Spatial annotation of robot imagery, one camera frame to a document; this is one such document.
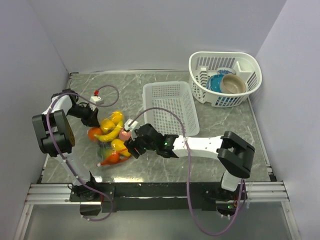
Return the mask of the clear zip top bag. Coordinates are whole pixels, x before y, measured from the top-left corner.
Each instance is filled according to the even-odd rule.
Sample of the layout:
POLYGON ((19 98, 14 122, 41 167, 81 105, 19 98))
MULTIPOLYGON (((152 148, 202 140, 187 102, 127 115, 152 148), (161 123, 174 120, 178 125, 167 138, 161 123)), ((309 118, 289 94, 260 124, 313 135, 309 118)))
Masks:
POLYGON ((124 130, 124 120, 121 111, 114 111, 100 122, 99 127, 87 131, 88 138, 98 145, 97 156, 101 159, 98 167, 120 164, 131 158, 125 147, 125 141, 129 140, 131 134, 124 130))

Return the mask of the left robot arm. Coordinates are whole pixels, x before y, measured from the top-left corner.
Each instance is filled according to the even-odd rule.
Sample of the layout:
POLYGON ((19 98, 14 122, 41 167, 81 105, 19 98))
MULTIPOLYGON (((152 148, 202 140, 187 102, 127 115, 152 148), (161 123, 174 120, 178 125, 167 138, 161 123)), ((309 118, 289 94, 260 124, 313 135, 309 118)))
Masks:
POLYGON ((98 128, 99 110, 89 103, 78 103, 78 100, 78 94, 70 88, 52 95, 54 106, 33 116, 32 125, 40 150, 60 162, 72 177, 74 194, 81 200, 94 201, 99 198, 100 189, 91 172, 72 153, 76 141, 67 116, 80 119, 84 126, 98 128))

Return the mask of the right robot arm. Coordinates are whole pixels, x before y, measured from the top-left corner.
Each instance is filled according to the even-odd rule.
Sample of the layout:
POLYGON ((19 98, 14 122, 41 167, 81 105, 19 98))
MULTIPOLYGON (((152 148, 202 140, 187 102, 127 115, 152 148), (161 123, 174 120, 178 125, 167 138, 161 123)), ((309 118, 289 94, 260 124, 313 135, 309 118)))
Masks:
POLYGON ((225 168, 219 186, 219 195, 232 198, 242 179, 251 175, 255 148, 232 131, 216 137, 184 137, 177 134, 161 134, 149 123, 140 126, 129 119, 124 131, 130 138, 124 142, 127 151, 136 159, 147 151, 163 158, 201 157, 218 160, 225 168))

